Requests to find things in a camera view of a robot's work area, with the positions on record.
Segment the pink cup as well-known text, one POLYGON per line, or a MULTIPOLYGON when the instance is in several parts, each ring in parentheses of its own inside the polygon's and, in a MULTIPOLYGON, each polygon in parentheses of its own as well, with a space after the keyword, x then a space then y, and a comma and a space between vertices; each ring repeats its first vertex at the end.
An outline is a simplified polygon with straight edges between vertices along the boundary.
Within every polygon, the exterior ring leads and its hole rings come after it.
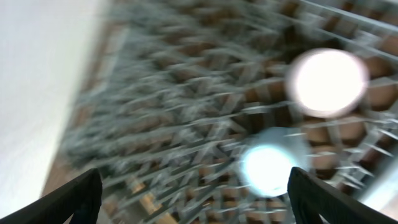
POLYGON ((369 79, 369 69, 357 55, 319 48, 292 61, 285 73, 285 90, 303 114, 336 118, 358 106, 369 79))

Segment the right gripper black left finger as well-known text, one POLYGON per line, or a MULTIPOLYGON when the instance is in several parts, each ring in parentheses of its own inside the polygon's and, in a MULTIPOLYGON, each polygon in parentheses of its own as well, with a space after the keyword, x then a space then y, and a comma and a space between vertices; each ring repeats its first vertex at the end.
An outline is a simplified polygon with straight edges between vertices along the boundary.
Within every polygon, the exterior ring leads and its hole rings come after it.
POLYGON ((103 185, 90 169, 34 203, 4 217, 1 224, 96 224, 103 185))

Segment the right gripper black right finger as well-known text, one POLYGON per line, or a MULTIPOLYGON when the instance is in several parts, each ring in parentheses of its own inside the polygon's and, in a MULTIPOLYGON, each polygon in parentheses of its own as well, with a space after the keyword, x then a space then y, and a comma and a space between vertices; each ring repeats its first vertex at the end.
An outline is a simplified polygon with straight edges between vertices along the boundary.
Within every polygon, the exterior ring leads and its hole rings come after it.
POLYGON ((297 224, 397 224, 299 167, 290 171, 287 192, 297 224))

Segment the light blue cup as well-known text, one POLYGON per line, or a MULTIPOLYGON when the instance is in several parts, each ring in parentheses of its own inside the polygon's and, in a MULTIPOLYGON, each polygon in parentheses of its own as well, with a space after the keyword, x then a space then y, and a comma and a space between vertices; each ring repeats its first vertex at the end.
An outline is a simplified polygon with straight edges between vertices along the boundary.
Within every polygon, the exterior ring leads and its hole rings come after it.
POLYGON ((272 127, 258 133, 240 155, 239 178, 258 197, 272 198, 287 193, 293 167, 312 166, 308 141, 297 128, 272 127))

